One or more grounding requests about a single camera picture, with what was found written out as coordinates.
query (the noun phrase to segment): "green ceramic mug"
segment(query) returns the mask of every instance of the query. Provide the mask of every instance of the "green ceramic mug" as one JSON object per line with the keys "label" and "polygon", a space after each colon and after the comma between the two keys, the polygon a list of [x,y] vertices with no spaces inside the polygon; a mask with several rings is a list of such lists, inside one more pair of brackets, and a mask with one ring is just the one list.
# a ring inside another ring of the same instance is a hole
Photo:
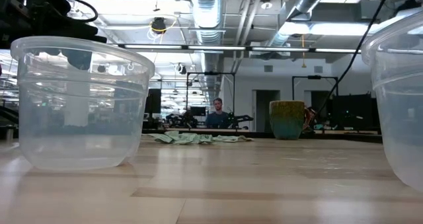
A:
{"label": "green ceramic mug", "polygon": [[304,107],[304,102],[270,102],[270,125],[276,139],[298,139],[310,118],[310,111]]}

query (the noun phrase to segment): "desk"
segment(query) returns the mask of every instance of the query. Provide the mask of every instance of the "desk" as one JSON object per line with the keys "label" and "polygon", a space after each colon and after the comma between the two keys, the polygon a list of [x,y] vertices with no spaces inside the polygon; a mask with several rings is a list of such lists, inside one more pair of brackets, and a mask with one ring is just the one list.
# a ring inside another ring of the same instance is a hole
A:
{"label": "desk", "polygon": [[423,194],[394,175],[383,146],[334,140],[163,145],[132,164],[32,168],[0,145],[2,224],[423,223]]}
{"label": "desk", "polygon": [[249,130],[235,130],[235,129],[210,129],[210,128],[192,128],[191,130],[188,128],[167,128],[166,131],[191,131],[191,132],[196,132],[196,131],[204,131],[204,132],[221,132],[221,133],[225,133],[225,132],[244,132],[244,133],[248,133],[250,132]]}
{"label": "desk", "polygon": [[352,130],[315,130],[316,134],[369,134],[369,135],[377,135],[377,131],[352,131]]}

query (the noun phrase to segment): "clear plastic container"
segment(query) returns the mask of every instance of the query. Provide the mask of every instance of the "clear plastic container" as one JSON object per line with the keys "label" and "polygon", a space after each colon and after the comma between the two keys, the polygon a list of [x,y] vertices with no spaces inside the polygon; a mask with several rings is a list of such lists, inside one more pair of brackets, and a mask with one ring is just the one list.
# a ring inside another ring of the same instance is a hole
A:
{"label": "clear plastic container", "polygon": [[20,148],[34,166],[113,167],[135,155],[151,61],[103,43],[53,36],[16,40],[11,54],[19,62]]}
{"label": "clear plastic container", "polygon": [[405,184],[423,191],[423,13],[368,38],[363,60],[371,66],[389,164]]}

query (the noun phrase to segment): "doorway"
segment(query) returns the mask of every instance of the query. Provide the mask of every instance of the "doorway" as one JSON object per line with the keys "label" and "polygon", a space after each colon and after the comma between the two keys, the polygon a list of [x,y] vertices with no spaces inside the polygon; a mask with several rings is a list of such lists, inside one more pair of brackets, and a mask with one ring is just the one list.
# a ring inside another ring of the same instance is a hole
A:
{"label": "doorway", "polygon": [[270,102],[280,100],[280,91],[255,90],[253,97],[254,131],[272,133],[270,127]]}
{"label": "doorway", "polygon": [[[311,91],[311,107],[315,111],[318,111],[320,107],[325,103],[328,94],[329,91]],[[317,117],[317,119],[327,120],[329,113],[330,111],[328,110],[328,104],[326,104],[325,107],[322,108],[322,111],[319,114],[319,117]]]}

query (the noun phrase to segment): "air duct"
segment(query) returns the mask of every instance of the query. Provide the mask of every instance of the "air duct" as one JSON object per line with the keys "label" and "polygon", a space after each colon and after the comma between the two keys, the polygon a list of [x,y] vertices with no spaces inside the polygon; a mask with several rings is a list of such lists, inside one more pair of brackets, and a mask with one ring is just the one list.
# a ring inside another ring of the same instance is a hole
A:
{"label": "air duct", "polygon": [[[198,28],[219,28],[222,19],[222,3],[223,0],[191,0],[192,14],[194,22]],[[222,41],[222,33],[212,30],[199,30],[197,33],[198,43],[201,45],[220,45]],[[216,53],[203,53],[202,68],[203,71],[209,72],[222,72],[223,64],[222,54]],[[205,76],[206,89],[209,90],[208,98],[211,102],[218,92],[219,85],[217,81],[221,80],[221,76]]]}
{"label": "air duct", "polygon": [[[293,0],[293,5],[289,6],[289,3],[285,3],[282,7],[283,16],[285,21],[291,20],[302,14],[309,14],[320,2],[320,0]],[[288,38],[291,36],[290,33],[284,32],[284,23],[281,25],[279,31],[274,35],[273,39],[269,41],[267,46],[280,47],[285,44]]]}

